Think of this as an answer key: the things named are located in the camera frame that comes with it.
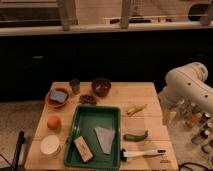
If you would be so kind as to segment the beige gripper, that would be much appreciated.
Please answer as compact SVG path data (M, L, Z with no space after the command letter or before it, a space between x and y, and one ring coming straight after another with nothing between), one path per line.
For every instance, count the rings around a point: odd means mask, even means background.
M171 121L176 116L177 112L174 109L174 106L165 98L160 97L159 98L162 114L163 114L163 124L169 125Z

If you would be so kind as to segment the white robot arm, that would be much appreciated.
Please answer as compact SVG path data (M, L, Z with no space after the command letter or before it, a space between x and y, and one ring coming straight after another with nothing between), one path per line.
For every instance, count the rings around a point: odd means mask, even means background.
M164 125L173 117L173 109L185 100L213 114L213 88L205 84L207 77L208 70L200 62L174 68L166 74L166 86L158 94Z

